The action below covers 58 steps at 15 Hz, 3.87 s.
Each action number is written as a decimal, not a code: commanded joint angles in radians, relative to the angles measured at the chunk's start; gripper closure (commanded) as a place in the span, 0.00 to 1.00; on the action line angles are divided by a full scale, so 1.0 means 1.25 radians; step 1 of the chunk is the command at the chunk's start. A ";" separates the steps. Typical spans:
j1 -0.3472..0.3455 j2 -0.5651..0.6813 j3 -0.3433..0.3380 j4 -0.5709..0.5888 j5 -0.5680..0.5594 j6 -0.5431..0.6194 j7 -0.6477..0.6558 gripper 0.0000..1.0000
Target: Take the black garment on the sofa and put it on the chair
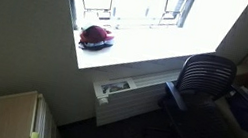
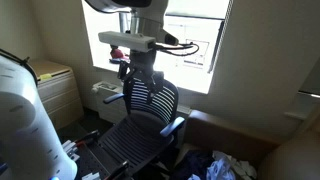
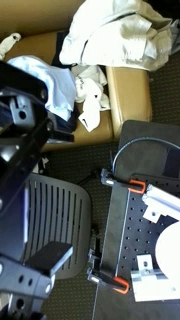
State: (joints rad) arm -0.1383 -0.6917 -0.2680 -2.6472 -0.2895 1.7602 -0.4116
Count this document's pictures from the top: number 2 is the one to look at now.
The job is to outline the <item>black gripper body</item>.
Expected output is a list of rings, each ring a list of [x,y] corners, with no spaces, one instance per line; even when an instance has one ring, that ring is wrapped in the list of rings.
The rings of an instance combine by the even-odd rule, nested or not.
[[[133,78],[139,78],[150,91],[161,91],[163,89],[164,73],[155,71],[156,51],[140,52],[131,50],[130,62],[121,61],[117,77],[127,83]]]

